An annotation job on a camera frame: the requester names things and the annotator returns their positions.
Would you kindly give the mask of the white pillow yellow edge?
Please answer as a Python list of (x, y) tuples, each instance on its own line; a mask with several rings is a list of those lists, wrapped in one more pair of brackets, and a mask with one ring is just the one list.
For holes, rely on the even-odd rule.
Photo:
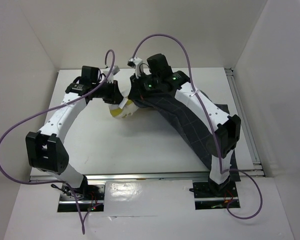
[(131, 100), (128, 98), (129, 90), (121, 92), (123, 96), (124, 105), (120, 104), (109, 104), (108, 109), (111, 116), (115, 119), (124, 119), (132, 116), (139, 109), (149, 109), (150, 106), (146, 105), (137, 100)]

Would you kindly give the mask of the dark grey checked pillowcase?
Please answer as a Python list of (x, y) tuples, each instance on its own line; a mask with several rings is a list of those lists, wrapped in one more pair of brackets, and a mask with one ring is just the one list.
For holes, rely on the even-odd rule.
[(210, 127), (205, 124), (185, 104), (167, 94), (157, 94), (151, 97), (133, 99), (139, 108), (157, 110), (167, 122), (180, 134), (203, 164), (210, 170), (209, 178), (217, 185), (228, 181), (230, 173), (220, 174), (227, 170), (231, 163), (233, 150), (240, 139), (241, 119), (235, 114), (226, 116), (224, 124), (218, 123), (215, 135), (222, 155), (222, 167), (216, 150), (215, 141)]

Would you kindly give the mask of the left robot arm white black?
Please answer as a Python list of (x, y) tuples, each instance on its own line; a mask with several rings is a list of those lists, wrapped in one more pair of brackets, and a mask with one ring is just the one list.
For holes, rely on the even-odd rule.
[(119, 104), (123, 100), (119, 85), (114, 76), (119, 67), (83, 66), (78, 76), (65, 90), (62, 107), (54, 112), (49, 121), (36, 132), (25, 137), (29, 165), (57, 178), (71, 186), (71, 194), (82, 200), (92, 192), (87, 177), (74, 169), (64, 147), (66, 135), (88, 103), (102, 99), (107, 104)]

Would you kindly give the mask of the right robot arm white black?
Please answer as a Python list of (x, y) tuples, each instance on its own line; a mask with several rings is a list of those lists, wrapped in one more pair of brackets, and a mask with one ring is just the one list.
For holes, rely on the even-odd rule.
[(140, 108), (153, 108), (179, 133), (210, 171), (208, 190), (220, 196), (230, 182), (231, 160), (240, 139), (241, 119), (214, 104), (183, 71), (173, 71), (166, 57), (147, 59), (149, 73), (138, 57), (128, 60), (129, 99)]

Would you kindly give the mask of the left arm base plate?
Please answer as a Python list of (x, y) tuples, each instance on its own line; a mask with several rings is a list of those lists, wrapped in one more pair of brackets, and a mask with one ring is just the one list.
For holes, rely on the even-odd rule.
[[(58, 213), (74, 213), (78, 211), (74, 194), (70, 191), (68, 186), (63, 184), (62, 187), (58, 187), (52, 183), (51, 187), (60, 192), (57, 207)], [(77, 193), (76, 197), (80, 211), (84, 213), (103, 212), (105, 190), (106, 184), (104, 182), (98, 182), (97, 184), (93, 184), (92, 191), (88, 194), (81, 195)]]

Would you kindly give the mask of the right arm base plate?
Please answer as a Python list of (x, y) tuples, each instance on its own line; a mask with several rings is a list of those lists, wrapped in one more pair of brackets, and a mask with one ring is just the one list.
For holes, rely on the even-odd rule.
[(240, 201), (236, 183), (230, 181), (220, 192), (213, 193), (207, 181), (193, 182), (189, 189), (194, 196), (196, 210), (216, 210), (229, 208), (240, 208)]

